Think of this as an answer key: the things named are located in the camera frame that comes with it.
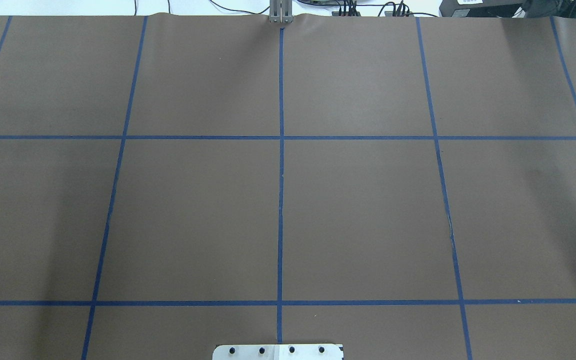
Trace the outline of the brown paper table mat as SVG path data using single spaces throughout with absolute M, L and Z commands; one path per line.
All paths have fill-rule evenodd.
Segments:
M 0 16 L 0 360 L 576 360 L 576 19 Z

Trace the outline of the aluminium frame post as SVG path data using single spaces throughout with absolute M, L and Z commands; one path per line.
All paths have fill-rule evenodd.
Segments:
M 294 21 L 292 0 L 270 0 L 269 22 L 272 24 L 290 24 Z

